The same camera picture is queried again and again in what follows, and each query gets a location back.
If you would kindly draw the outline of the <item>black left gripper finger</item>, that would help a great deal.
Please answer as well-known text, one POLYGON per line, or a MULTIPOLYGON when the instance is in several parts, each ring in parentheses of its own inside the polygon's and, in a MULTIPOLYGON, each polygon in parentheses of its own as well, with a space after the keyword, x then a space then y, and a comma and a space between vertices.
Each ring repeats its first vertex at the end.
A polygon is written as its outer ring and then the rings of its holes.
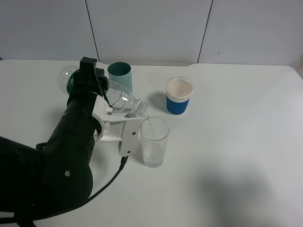
POLYGON ((107 77, 104 69, 96 67, 97 60, 83 57, 80 68, 75 75, 75 89, 81 94, 93 92, 104 95, 107 91, 107 77))

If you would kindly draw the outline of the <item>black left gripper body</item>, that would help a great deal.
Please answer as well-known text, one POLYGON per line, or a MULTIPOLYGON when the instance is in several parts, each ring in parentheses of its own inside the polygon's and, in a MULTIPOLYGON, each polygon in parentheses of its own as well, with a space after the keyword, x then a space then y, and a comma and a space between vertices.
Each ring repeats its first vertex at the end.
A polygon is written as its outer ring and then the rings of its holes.
POLYGON ((68 82, 66 90, 69 95, 66 111, 93 111, 97 96, 104 97, 104 88, 100 83, 78 86, 68 82))

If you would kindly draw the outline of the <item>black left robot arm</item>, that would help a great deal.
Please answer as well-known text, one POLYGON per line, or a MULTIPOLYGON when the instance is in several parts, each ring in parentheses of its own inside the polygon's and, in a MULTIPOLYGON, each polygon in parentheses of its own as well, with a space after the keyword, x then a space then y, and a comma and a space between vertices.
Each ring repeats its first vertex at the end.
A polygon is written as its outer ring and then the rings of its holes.
POLYGON ((88 57, 80 61, 67 108, 43 148, 0 139, 0 210, 14 214, 1 218, 2 224, 32 227, 35 220, 91 201, 89 162, 103 129, 92 115, 96 99, 104 96, 96 63, 88 57))

